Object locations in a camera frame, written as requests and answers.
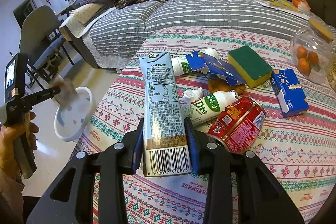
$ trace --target sponge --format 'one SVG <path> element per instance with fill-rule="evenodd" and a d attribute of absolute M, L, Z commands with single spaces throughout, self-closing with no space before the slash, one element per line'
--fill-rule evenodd
<path fill-rule="evenodd" d="M 227 61 L 235 67 L 250 88 L 264 83 L 272 73 L 272 67 L 247 45 L 229 51 Z"/>

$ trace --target device screen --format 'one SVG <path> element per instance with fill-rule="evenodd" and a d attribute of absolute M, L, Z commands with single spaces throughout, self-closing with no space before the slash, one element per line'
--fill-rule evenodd
<path fill-rule="evenodd" d="M 6 72 L 6 89 L 14 83 L 15 60 L 8 66 Z"/>

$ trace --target tile floor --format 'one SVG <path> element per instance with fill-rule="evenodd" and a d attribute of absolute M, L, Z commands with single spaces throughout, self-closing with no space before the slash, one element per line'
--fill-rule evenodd
<path fill-rule="evenodd" d="M 75 51 L 70 52 L 70 55 L 74 61 L 81 59 L 80 55 Z M 72 65 L 64 54 L 63 56 L 64 58 L 59 66 L 61 76 L 64 76 L 65 73 L 72 68 Z M 75 87 L 88 87 L 92 91 L 96 103 L 98 104 L 108 88 L 118 77 L 118 73 L 104 69 L 93 69 L 83 60 L 81 63 L 76 63 L 75 66 L 78 67 L 73 69 L 75 71 L 74 73 L 71 73 L 73 75 L 73 77 L 71 77 L 72 83 Z M 40 87 L 34 84 L 32 91 L 36 92 L 39 90 L 41 90 Z M 34 151 L 37 171 L 31 178 L 23 180 L 25 184 L 23 195 L 41 196 L 66 165 L 75 147 L 74 142 L 63 142 L 55 134 L 54 118 L 58 106 L 57 102 L 49 99 L 33 107 L 33 111 L 36 113 L 34 122 L 40 128 L 40 132 L 36 135 L 38 139 L 38 150 Z"/>

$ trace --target red soda can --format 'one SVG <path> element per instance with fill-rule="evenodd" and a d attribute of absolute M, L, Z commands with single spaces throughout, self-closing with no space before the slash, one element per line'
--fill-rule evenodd
<path fill-rule="evenodd" d="M 254 143 L 265 117 L 265 110 L 256 100 L 242 97 L 220 113 L 207 134 L 228 151 L 240 154 Z"/>

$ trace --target crumpled tissue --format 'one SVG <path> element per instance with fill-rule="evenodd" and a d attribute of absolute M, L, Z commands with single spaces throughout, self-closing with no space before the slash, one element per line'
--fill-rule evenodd
<path fill-rule="evenodd" d="M 203 90 L 201 87 L 199 87 L 197 90 L 186 90 L 183 92 L 183 97 L 182 100 L 186 103 L 189 104 L 193 101 L 196 101 L 200 98 L 203 97 Z"/>

